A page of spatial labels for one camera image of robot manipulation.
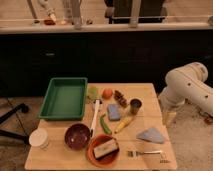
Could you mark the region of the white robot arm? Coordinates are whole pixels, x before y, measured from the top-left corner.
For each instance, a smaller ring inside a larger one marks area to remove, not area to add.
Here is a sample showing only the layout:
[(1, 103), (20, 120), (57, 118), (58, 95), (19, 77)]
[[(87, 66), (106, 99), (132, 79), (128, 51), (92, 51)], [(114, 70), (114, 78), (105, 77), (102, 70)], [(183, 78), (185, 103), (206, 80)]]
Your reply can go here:
[(205, 84), (207, 78), (208, 70), (200, 62), (186, 64), (166, 74), (166, 86), (158, 95), (165, 126), (171, 123), (177, 109), (185, 104), (185, 100), (213, 117), (213, 88)]

